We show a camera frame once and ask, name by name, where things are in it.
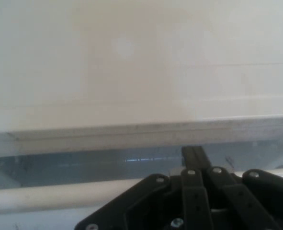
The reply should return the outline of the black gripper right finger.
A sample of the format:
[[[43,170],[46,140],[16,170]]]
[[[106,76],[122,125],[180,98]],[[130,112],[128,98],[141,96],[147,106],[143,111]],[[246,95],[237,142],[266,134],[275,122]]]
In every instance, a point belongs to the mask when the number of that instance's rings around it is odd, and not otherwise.
[[[251,169],[241,177],[213,167],[204,149],[195,148],[210,204],[232,215],[236,230],[283,230],[283,177]]]

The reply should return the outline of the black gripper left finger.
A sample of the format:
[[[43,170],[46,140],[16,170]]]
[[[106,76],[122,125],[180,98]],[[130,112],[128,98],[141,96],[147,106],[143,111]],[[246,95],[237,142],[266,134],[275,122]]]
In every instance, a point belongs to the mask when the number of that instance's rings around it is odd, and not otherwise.
[[[184,168],[152,174],[80,221],[77,230],[212,229],[202,172],[211,166],[201,146],[181,149]]]

